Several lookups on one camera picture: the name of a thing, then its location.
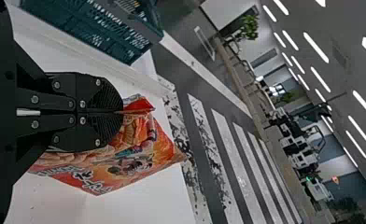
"bolt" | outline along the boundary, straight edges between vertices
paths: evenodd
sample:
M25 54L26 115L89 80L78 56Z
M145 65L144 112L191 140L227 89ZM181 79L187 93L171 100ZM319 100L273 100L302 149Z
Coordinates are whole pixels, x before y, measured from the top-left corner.
M59 82L54 82L54 88L55 88L56 90L60 89L60 88L61 88L61 83L59 83Z
M59 143L59 136L58 135L54 137L54 143Z
M84 117L81 117L80 124L84 125L87 122L87 120Z
M31 98L31 102L32 102L32 104L36 105L38 103L38 96L33 95Z
M38 123L38 121L37 121L37 120L32 121L32 128L33 128L33 129L37 129L39 125L40 125L40 124Z
M85 108L85 101L80 101L80 107Z

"ceiling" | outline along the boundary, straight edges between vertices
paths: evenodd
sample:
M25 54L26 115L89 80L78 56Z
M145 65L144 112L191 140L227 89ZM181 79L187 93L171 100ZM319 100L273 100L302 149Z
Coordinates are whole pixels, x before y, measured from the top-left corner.
M288 16L274 0L261 0L277 19L277 22L269 20L269 23L287 46L279 48L288 56L294 55L303 67L305 74L302 74L296 65L293 65L292 70L295 74L300 74L308 84L310 91L307 94L314 104L321 103L315 89L327 100L346 92L346 95L330 102L333 129L366 178L366 159L345 133L345 130L348 130L366 153L366 141L348 119L348 116L352 116L366 133L366 110L352 94L353 90L356 90L366 101L366 49L361 45L362 38L366 36L366 1L326 0L325 7L316 0L280 1L288 9ZM290 45L282 30L289 33L299 50ZM308 33L326 53L329 63L325 63L319 57L304 38L303 32ZM338 63L333 48L338 49L348 59L347 66ZM311 66L323 77L331 92L327 92L314 76Z

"green plastic crate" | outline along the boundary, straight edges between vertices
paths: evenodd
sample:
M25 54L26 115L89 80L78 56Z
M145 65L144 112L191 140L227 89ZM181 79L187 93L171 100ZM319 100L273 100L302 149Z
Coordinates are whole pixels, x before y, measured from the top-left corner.
M129 65L163 38L152 0L22 0L21 8Z

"potted plant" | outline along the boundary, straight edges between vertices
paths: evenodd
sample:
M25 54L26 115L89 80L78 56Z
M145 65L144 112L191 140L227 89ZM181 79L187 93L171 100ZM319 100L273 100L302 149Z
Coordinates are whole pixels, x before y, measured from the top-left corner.
M241 28L239 28L238 33L235 38L238 42L242 40L255 40L259 37L257 30L259 29L259 18L258 16L244 16L242 19L244 23Z
M228 40L224 43L224 46L230 45L232 42L241 42L243 40L255 40L259 37L259 17L257 15L243 16L240 20L242 26L238 31L228 37Z

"robotic arm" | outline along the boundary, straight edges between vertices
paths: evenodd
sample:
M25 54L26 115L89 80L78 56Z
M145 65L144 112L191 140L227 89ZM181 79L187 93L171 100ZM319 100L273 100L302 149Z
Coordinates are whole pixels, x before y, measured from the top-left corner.
M107 79L46 74L13 38L0 0L0 223L14 183L46 151L105 147L119 131L119 93Z

